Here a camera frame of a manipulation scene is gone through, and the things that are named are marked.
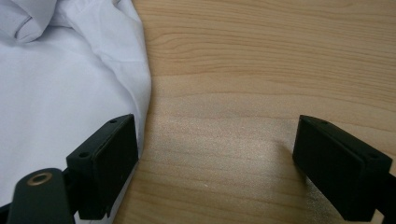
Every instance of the tabletop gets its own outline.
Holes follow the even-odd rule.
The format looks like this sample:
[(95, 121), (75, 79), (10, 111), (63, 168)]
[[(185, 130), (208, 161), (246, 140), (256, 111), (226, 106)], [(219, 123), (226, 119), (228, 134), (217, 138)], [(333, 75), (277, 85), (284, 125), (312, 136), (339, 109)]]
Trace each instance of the tabletop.
[(396, 159), (396, 1), (133, 2), (152, 96), (115, 223), (347, 223), (294, 165), (297, 124)]

